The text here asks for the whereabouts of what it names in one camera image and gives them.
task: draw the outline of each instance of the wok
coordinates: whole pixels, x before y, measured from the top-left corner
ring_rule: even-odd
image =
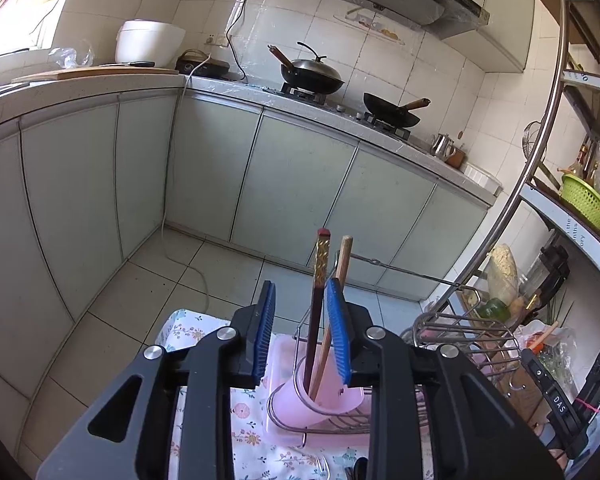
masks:
[[[387,122],[396,128],[411,128],[418,124],[420,118],[409,113],[409,110],[427,107],[430,102],[427,98],[423,98],[403,106],[396,106],[378,96],[365,93],[366,108],[375,115],[376,119]]]
[[[324,56],[318,56],[308,45],[298,41],[298,44],[307,47],[315,54],[313,59],[295,59],[289,61],[280,50],[273,45],[269,45],[269,51],[276,56],[282,65],[280,73],[284,80],[294,88],[300,88],[317,94],[333,94],[337,92],[344,81],[340,79],[337,70],[323,63]]]

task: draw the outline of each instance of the cutting board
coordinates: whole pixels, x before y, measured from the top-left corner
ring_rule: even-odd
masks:
[[[12,79],[12,83],[27,83],[33,81],[62,81],[76,77],[90,77],[94,75],[119,75],[119,74],[177,74],[177,70],[168,68],[142,68],[137,66],[85,66],[79,68],[65,68],[52,70]]]

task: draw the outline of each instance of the window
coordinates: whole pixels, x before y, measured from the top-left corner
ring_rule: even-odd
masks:
[[[0,9],[0,54],[49,48],[65,0],[8,0]]]

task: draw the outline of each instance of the black cord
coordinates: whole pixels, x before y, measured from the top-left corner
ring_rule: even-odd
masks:
[[[247,74],[245,73],[243,68],[240,66],[240,63],[238,62],[238,56],[235,55],[234,45],[233,45],[233,43],[231,43],[231,39],[229,38],[229,32],[231,32],[231,29],[234,28],[234,25],[236,23],[238,23],[238,20],[240,20],[240,17],[242,16],[242,13],[244,12],[244,7],[246,7],[246,6],[247,6],[247,0],[244,0],[242,3],[242,7],[240,8],[240,12],[238,13],[238,17],[229,26],[229,28],[226,30],[226,33],[224,34],[226,36],[227,43],[229,43],[229,46],[231,47],[231,52],[234,54],[235,63],[238,66],[238,68],[240,69],[240,72],[242,72],[242,77],[240,79],[238,79],[238,81],[242,81],[243,79],[245,79],[247,77]]]

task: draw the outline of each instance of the green plastic colander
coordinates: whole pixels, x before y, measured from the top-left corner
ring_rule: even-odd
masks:
[[[560,196],[600,229],[600,194],[589,184],[575,175],[565,173]]]

